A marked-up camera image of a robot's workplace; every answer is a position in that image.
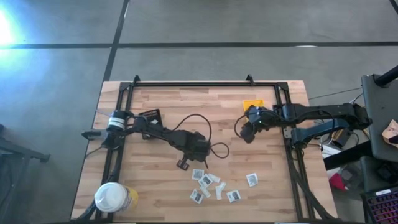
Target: wooden tabletop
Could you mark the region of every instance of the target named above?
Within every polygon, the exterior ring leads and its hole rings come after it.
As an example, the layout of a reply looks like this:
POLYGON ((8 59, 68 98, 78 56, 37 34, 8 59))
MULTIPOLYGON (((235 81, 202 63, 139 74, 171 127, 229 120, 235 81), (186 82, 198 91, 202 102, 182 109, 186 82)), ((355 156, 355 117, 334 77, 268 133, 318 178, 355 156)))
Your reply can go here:
MULTIPOLYGON (((308 105, 303 81, 288 81, 293 103, 308 105)), ((120 82, 104 82, 98 109, 110 114, 115 106, 120 82)), ((139 194, 135 210, 115 213, 114 221, 124 222, 273 222, 296 221, 289 170, 280 128, 256 135, 251 144, 238 138, 233 125, 243 114, 243 100, 263 99, 264 106, 272 108, 275 102, 271 87, 144 87, 135 88, 131 111, 135 114, 159 108, 164 126, 172 129, 184 117, 199 113, 210 120, 212 143, 225 142, 231 154, 219 159, 213 154, 207 158, 209 169, 197 161, 189 161, 189 170, 176 167, 182 152, 167 142, 143 140, 141 134, 127 137, 124 148, 119 183, 127 185, 139 194), (216 199, 215 186, 209 186, 210 198, 199 205, 190 199, 193 189, 199 190, 192 180, 192 169, 221 177, 226 182, 222 200, 216 199), (259 184, 249 187, 246 175, 256 173, 259 184), (239 190, 242 200, 230 203, 226 192, 239 190)), ((97 113, 94 128, 104 129, 108 117, 97 113)), ((301 126, 311 126, 304 122, 301 126)), ((208 137, 208 125, 199 117, 184 122, 180 129, 199 131, 208 137)), ((96 149, 101 141, 92 141, 88 152, 96 149)), ((214 150, 224 155, 224 146, 214 150)), ((85 160, 81 173, 72 218, 78 217, 91 203, 100 186, 106 151, 95 152, 85 160)), ((305 149, 305 167, 310 188, 319 202, 336 217, 328 177, 319 148, 305 149)))

